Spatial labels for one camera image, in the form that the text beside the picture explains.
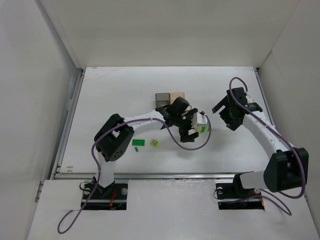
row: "wooden block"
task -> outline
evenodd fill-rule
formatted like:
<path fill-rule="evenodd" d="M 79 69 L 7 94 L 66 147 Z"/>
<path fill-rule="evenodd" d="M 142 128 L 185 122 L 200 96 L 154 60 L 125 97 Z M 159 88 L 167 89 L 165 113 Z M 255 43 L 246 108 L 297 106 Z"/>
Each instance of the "wooden block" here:
<path fill-rule="evenodd" d="M 170 104 L 172 104 L 178 97 L 186 99 L 184 92 L 170 92 Z"/>

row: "white enclosure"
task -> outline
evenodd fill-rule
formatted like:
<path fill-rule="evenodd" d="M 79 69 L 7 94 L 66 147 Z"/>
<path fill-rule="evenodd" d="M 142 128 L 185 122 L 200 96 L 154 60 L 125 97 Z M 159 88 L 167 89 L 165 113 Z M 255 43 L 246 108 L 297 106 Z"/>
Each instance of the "white enclosure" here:
<path fill-rule="evenodd" d="M 79 67 L 260 67 L 299 0 L 42 0 Z"/>
<path fill-rule="evenodd" d="M 88 239 L 93 234 L 103 238 L 108 235 L 105 223 L 112 229 L 120 227 L 119 223 L 126 225 L 119 234 L 112 233 L 113 239 L 143 239 L 146 235 L 141 233 L 156 231 L 157 225 L 164 231 L 148 239 L 255 239 L 257 235 L 259 239 L 319 239 L 319 12 L 318 0 L 0 0 L 0 239 Z M 155 68 L 128 77 L 133 66 Z M 168 66 L 186 70 L 166 71 Z M 229 67 L 217 77 L 216 70 L 201 71 L 205 66 Z M 91 77 L 84 79 L 80 71 L 87 67 L 98 68 L 88 68 L 86 74 Z M 99 75 L 102 69 L 110 73 Z M 212 81 L 211 74 L 217 74 Z M 86 211 L 66 235 L 57 234 L 66 210 L 80 206 L 79 181 L 90 179 L 96 170 L 92 159 L 87 159 L 90 149 L 78 151 L 75 145 L 87 148 L 104 117 L 149 112 L 156 92 L 176 91 L 185 92 L 192 106 L 195 102 L 193 107 L 203 106 L 209 112 L 235 76 L 248 82 L 250 95 L 270 113 L 277 130 L 309 153 L 306 199 L 284 200 L 292 208 L 292 217 L 268 201 L 265 212 L 217 211 L 212 179 L 136 179 L 129 182 L 135 193 L 128 195 L 127 212 Z M 99 89 L 89 81 L 104 85 Z M 107 104 L 105 116 L 94 115 L 93 125 L 83 124 L 89 105 L 110 100 L 103 92 L 123 88 L 121 83 L 127 84 L 126 91 L 144 94 L 134 102 L 137 106 L 123 107 L 123 102 L 115 100 Z M 139 92 L 129 86 L 145 83 L 152 85 L 149 90 Z M 204 89 L 197 83 L 205 84 Z M 123 161 L 116 175 L 178 173 L 202 178 L 201 174 L 225 174 L 219 177 L 230 178 L 229 174 L 266 166 L 264 151 L 245 129 L 228 132 L 218 116 L 210 114 L 210 118 L 216 127 L 212 137 L 219 137 L 211 144 L 221 148 L 206 149 L 199 159 L 192 155 L 189 160 L 196 164 L 189 161 L 180 167 L 185 153 L 175 148 L 171 156 L 160 147 L 154 158 L 151 151 L 130 149 L 119 160 Z M 77 135 L 79 131 L 87 136 Z M 153 135 L 144 137 L 150 140 Z M 159 135 L 164 142 L 165 137 L 166 132 Z M 144 165 L 128 157 L 134 154 L 152 160 Z M 215 160 L 213 165 L 204 160 L 209 155 Z M 248 161 L 248 156 L 255 161 Z M 157 166 L 161 157 L 164 164 Z M 168 207 L 171 202 L 163 195 L 170 194 L 173 203 Z M 144 219 L 148 213 L 154 217 L 151 221 Z M 66 219 L 63 229 L 70 220 Z M 140 228 L 139 222 L 146 228 Z M 224 228 L 230 222 L 239 234 Z"/>

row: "table surface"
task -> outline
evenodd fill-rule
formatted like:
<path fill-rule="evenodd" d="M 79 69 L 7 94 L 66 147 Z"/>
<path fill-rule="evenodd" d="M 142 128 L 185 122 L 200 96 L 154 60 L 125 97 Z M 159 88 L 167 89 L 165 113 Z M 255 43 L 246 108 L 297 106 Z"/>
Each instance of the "table surface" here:
<path fill-rule="evenodd" d="M 129 146 L 116 162 L 116 173 L 225 174 L 264 170 L 268 157 L 254 136 L 243 126 L 236 131 L 226 128 L 212 108 L 226 96 L 229 81 L 242 78 L 248 93 L 266 111 L 263 96 L 252 67 L 89 67 L 85 71 L 61 173 L 95 173 L 91 156 L 93 138 L 108 118 L 138 116 L 155 109 L 155 94 L 184 92 L 193 108 L 205 111 L 212 122 L 212 136 L 197 151 L 180 149 L 167 130 L 137 135 L 145 139 L 139 152 Z M 241 87 L 238 81 L 234 87 Z M 178 128 L 172 127 L 179 139 Z M 207 133 L 200 134 L 188 147 L 201 145 Z M 149 146 L 152 139 L 158 147 Z"/>
<path fill-rule="evenodd" d="M 283 214 L 264 201 L 265 210 L 219 210 L 214 180 L 131 180 L 127 210 L 85 210 L 73 227 L 59 235 L 69 210 L 80 208 L 81 180 L 46 180 L 29 240 L 318 240 L 308 204 L 302 197 L 277 193 L 292 211 Z M 286 193 L 295 195 L 299 189 Z M 65 230 L 76 212 L 61 225 Z"/>

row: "cable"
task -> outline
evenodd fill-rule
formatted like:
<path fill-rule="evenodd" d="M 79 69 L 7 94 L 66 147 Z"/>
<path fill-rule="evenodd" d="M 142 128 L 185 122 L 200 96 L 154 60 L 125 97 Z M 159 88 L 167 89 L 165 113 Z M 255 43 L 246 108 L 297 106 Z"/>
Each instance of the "cable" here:
<path fill-rule="evenodd" d="M 82 188 L 82 187 L 81 187 L 81 184 L 90 184 L 90 182 L 88 182 L 88 181 L 83 181 L 83 182 L 80 182 L 80 184 L 79 184 L 79 188 L 80 188 L 82 191 L 86 191 L 85 188 Z"/>
<path fill-rule="evenodd" d="M 283 141 L 288 147 L 289 149 L 292 151 L 294 157 L 296 158 L 297 160 L 297 163 L 299 165 L 299 168 L 300 168 L 300 174 L 301 174 L 301 192 L 297 195 L 297 196 L 291 196 L 291 195 L 288 195 L 286 193 L 283 193 L 283 192 L 279 192 L 280 194 L 282 194 L 283 196 L 286 196 L 290 199 L 299 199 L 301 198 L 304 193 L 305 193 L 305 189 L 306 189 L 306 176 L 305 176 L 305 171 L 304 171 L 304 167 L 302 165 L 302 162 L 301 162 L 301 159 L 297 153 L 297 151 L 292 147 L 292 145 L 283 137 L 281 136 L 278 132 L 276 132 L 275 130 L 273 130 L 270 126 L 268 126 L 260 117 L 258 117 L 257 115 L 255 115 L 252 111 L 250 111 L 249 109 L 247 109 L 245 106 L 243 106 L 235 97 L 233 91 L 232 91 L 232 82 L 234 80 L 239 80 L 240 82 L 243 83 L 243 85 L 245 86 L 245 91 L 247 92 L 248 91 L 248 87 L 247 87 L 247 84 L 245 83 L 245 81 L 243 81 L 241 78 L 239 77 L 234 77 L 230 80 L 230 83 L 229 83 L 229 92 L 230 92 L 230 95 L 231 97 L 233 98 L 233 100 L 235 101 L 235 103 L 241 107 L 243 110 L 245 110 L 248 114 L 250 114 L 251 116 L 253 116 L 256 120 L 258 120 L 264 127 L 266 127 L 272 134 L 274 134 L 275 136 L 277 136 L 281 141 Z"/>
<path fill-rule="evenodd" d="M 264 193 L 267 193 L 269 195 L 271 195 L 272 197 L 274 197 L 275 199 L 277 199 L 285 208 L 283 209 L 277 202 L 275 202 L 273 199 L 271 199 L 270 197 L 268 196 L 263 196 L 263 195 L 254 195 L 254 196 L 250 196 L 250 197 L 247 197 L 247 198 L 244 198 L 244 199 L 239 199 L 239 200 L 235 200 L 235 201 L 228 201 L 227 203 L 228 204 L 236 204 L 236 203 L 241 203 L 241 202 L 245 202 L 247 200 L 250 200 L 250 199 L 257 199 L 257 198 L 265 198 L 265 199 L 268 199 L 270 202 L 272 202 L 274 205 L 276 205 L 279 209 L 281 209 L 285 214 L 289 215 L 289 216 L 292 216 L 292 213 L 290 211 L 290 209 L 288 208 L 288 206 L 280 199 L 278 198 L 277 196 L 271 194 L 270 192 L 267 192 L 263 189 L 261 189 L 262 192 Z"/>
<path fill-rule="evenodd" d="M 74 219 L 72 220 L 71 224 L 66 228 L 66 230 L 64 231 L 61 231 L 60 230 L 60 226 L 61 224 L 63 223 L 64 219 L 70 214 L 72 213 L 73 211 L 75 210 L 70 210 L 68 211 L 63 217 L 62 219 L 60 220 L 59 224 L 58 224 L 58 227 L 57 227 L 57 231 L 59 234 L 65 234 L 66 232 L 68 232 L 70 230 L 70 228 L 75 224 L 77 218 L 79 217 L 80 213 L 83 211 L 83 209 L 86 207 L 88 201 L 91 199 L 92 195 L 94 194 L 95 190 L 97 189 L 98 185 L 99 185 L 99 181 L 100 181 L 100 176 L 101 176 L 101 166 L 99 164 L 99 161 L 98 159 L 96 158 L 95 156 L 95 148 L 97 146 L 97 144 L 105 137 L 107 136 L 108 134 L 112 133 L 113 131 L 125 126 L 125 125 L 128 125 L 128 124 L 132 124 L 132 123 L 137 123 L 137 122 L 144 122 L 144 121 L 158 121 L 158 122 L 161 122 L 165 128 L 168 130 L 171 138 L 173 139 L 173 141 L 182 149 L 184 150 L 188 150 L 188 151 L 194 151 L 194 150 L 198 150 L 198 149 L 201 149 L 203 148 L 210 140 L 210 136 L 211 136 L 211 132 L 212 132 L 212 129 L 211 129 L 211 122 L 210 122 L 210 119 L 208 117 L 208 115 L 205 113 L 205 112 L 202 112 L 202 114 L 206 117 L 207 121 L 208 121 L 208 125 L 209 125 L 209 135 L 208 135 L 208 138 L 207 140 L 204 142 L 204 144 L 202 144 L 201 146 L 198 146 L 198 147 L 195 147 L 195 148 L 187 148 L 187 147 L 184 147 L 182 146 L 176 139 L 175 137 L 173 136 L 169 126 L 161 119 L 159 118 L 141 118 L 141 119 L 134 119 L 134 120 L 130 120 L 130 121 L 127 121 L 127 122 L 123 122 L 111 129 L 109 129 L 108 131 L 106 131 L 104 134 L 102 134 L 92 145 L 91 147 L 91 154 L 92 154 L 92 157 L 93 157 L 93 160 L 95 161 L 97 167 L 98 167 L 98 177 L 97 177 L 97 180 L 96 180 L 96 183 L 93 187 L 93 189 L 91 190 L 89 196 L 87 197 L 86 201 L 84 202 L 84 204 L 82 205 L 82 207 L 78 210 L 78 213 L 76 214 L 76 216 L 74 217 Z"/>

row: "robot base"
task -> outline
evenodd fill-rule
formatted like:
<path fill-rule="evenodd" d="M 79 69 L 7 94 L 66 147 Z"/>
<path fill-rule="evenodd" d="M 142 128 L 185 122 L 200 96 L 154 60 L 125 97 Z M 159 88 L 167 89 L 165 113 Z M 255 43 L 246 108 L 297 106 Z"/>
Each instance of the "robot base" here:
<path fill-rule="evenodd" d="M 83 191 L 82 194 L 81 207 L 87 200 L 93 188 L 93 183 L 87 183 L 84 185 L 85 191 Z M 104 195 L 96 189 L 84 207 L 84 210 L 126 210 L 127 195 L 127 183 L 114 183 L 108 193 Z"/>

